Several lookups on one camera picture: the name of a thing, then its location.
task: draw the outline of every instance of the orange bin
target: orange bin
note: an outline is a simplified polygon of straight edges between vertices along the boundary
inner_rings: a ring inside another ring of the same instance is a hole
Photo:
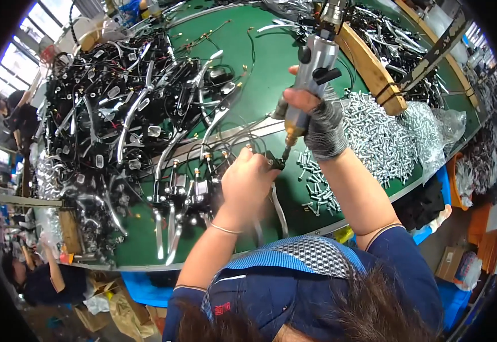
[[[455,181],[455,163],[458,159],[461,159],[463,154],[461,152],[457,152],[450,161],[446,164],[446,171],[448,172],[448,180],[450,181],[450,193],[452,194],[452,207],[462,208],[463,210],[469,209],[469,207],[465,207],[461,203],[461,197],[459,192],[457,192],[457,186]]]

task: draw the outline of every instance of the worker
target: worker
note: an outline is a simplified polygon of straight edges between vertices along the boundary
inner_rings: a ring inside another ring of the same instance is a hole
[[[163,341],[436,340],[443,310],[433,273],[383,188],[348,147],[341,109],[332,104],[337,95],[319,99],[286,89],[283,96],[311,115],[305,145],[358,248],[296,236],[230,261],[279,174],[265,171],[262,154],[243,148],[223,176],[223,205],[178,276]]]
[[[78,304],[88,299],[94,288],[88,281],[85,269],[57,264],[46,243],[43,243],[43,249],[48,263],[35,268],[29,262],[20,262],[12,253],[2,257],[1,267],[5,277],[18,294],[22,294],[32,306]]]
[[[0,114],[15,138],[16,146],[23,155],[29,154],[32,137],[38,128],[37,108],[30,105],[30,91],[14,91],[5,102],[0,100]]]

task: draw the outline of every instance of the green workbench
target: green workbench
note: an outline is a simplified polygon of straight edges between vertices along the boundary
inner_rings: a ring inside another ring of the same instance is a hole
[[[375,8],[386,12],[391,18],[401,19],[402,25],[410,30],[416,30],[416,25],[402,13],[382,5],[375,1],[364,1],[363,3],[375,6]],[[177,13],[175,20],[197,13],[203,9],[195,9],[198,5],[208,7],[210,2],[203,0],[193,0],[188,2],[190,7],[184,5],[185,10]],[[215,64],[227,64],[235,70],[236,75],[241,75],[244,71],[242,65],[252,66],[251,58],[251,42],[247,36],[247,30],[250,27],[254,29],[250,31],[254,39],[254,49],[256,53],[256,62],[250,78],[243,77],[240,82],[243,82],[243,92],[241,98],[232,107],[227,117],[224,118],[224,124],[221,130],[227,130],[233,127],[238,127],[243,122],[254,122],[262,120],[266,113],[272,111],[279,99],[281,92],[294,83],[294,76],[290,75],[287,68],[298,63],[297,51],[298,45],[294,42],[293,37],[286,30],[265,31],[262,34],[256,32],[260,27],[272,24],[272,19],[275,16],[260,8],[252,7],[251,5],[242,5],[235,8],[228,8],[213,13],[203,15],[186,21],[183,24],[173,27],[170,31],[172,44],[178,48],[198,37],[203,33],[215,30],[220,24],[231,20],[224,27],[211,36],[212,41],[224,50],[223,57]],[[208,41],[195,46],[191,51],[191,56],[199,58],[209,58],[217,51],[216,47]],[[354,68],[348,58],[340,51],[340,58],[346,65],[351,67],[351,72],[356,74]],[[341,70],[342,76],[332,81],[332,86],[340,94],[343,95],[344,89],[351,85],[349,73],[345,66],[337,62],[337,67]],[[439,73],[445,80],[450,91],[463,90],[461,84],[457,80],[454,72],[443,61],[440,66]],[[354,83],[354,91],[368,92],[361,77],[356,74]],[[479,127],[479,120],[471,102],[465,95],[448,96],[446,99],[447,106],[451,109],[467,112],[467,131],[464,137],[472,136],[473,132]],[[195,133],[202,138],[204,127],[202,125],[196,127],[193,132],[190,132],[189,137],[193,137]],[[282,130],[276,130],[276,133],[263,137],[266,147],[274,155],[280,155],[284,150],[285,133]],[[241,146],[234,148],[238,153]],[[344,227],[347,223],[342,214],[337,214],[334,217],[324,211],[320,217],[316,217],[311,212],[305,212],[300,206],[301,203],[308,201],[307,189],[305,188],[305,180],[298,181],[300,168],[295,164],[295,158],[298,153],[296,151],[304,150],[303,141],[300,140],[293,148],[292,159],[287,163],[285,170],[276,180],[277,195],[282,208],[286,214],[288,229],[290,236],[301,234],[323,235],[330,233],[336,229]],[[192,169],[197,167],[198,160],[190,161],[189,167]],[[421,184],[422,169],[420,165],[416,165],[411,177],[402,184],[399,180],[390,181],[390,187],[386,189],[392,201],[400,198],[408,193],[411,189]],[[150,196],[153,193],[153,181],[148,177],[148,181],[142,184],[144,194]],[[280,224],[278,216],[275,214],[272,203],[267,202],[269,210],[266,218],[262,220],[261,226],[264,232],[266,243],[276,241],[281,238]],[[147,205],[137,205],[131,208],[132,215],[125,219],[125,227],[129,232],[128,238],[124,243],[118,245],[115,252],[116,268],[122,271],[149,271],[149,270],[165,270],[179,269],[187,257],[189,251],[197,241],[199,236],[204,232],[202,227],[184,229],[182,238],[178,245],[175,263],[165,267],[165,260],[157,260],[156,258],[156,240],[155,240],[155,222],[151,209]],[[163,244],[166,250],[166,226],[163,225]],[[248,251],[256,248],[254,237],[252,235],[241,236],[236,245],[236,253]],[[102,265],[87,265],[92,269],[104,269]]]

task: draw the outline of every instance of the bracelet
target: bracelet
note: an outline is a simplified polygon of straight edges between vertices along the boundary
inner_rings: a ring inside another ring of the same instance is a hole
[[[224,232],[229,233],[229,234],[235,234],[235,235],[238,235],[238,234],[241,234],[241,233],[242,233],[242,231],[233,231],[233,230],[227,230],[227,229],[224,229],[224,228],[222,228],[222,227],[219,227],[219,226],[215,225],[214,223],[212,223],[212,222],[210,222],[210,221],[209,221],[208,223],[209,223],[211,226],[213,226],[214,228],[219,229],[219,230],[224,231]]]

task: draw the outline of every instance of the black cable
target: black cable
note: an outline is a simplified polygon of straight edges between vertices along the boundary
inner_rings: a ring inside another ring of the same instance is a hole
[[[80,45],[77,37],[75,37],[74,22],[72,20],[72,11],[74,10],[75,2],[77,0],[72,0],[72,5],[70,6],[70,29],[72,30],[72,38],[74,39],[75,45]]]

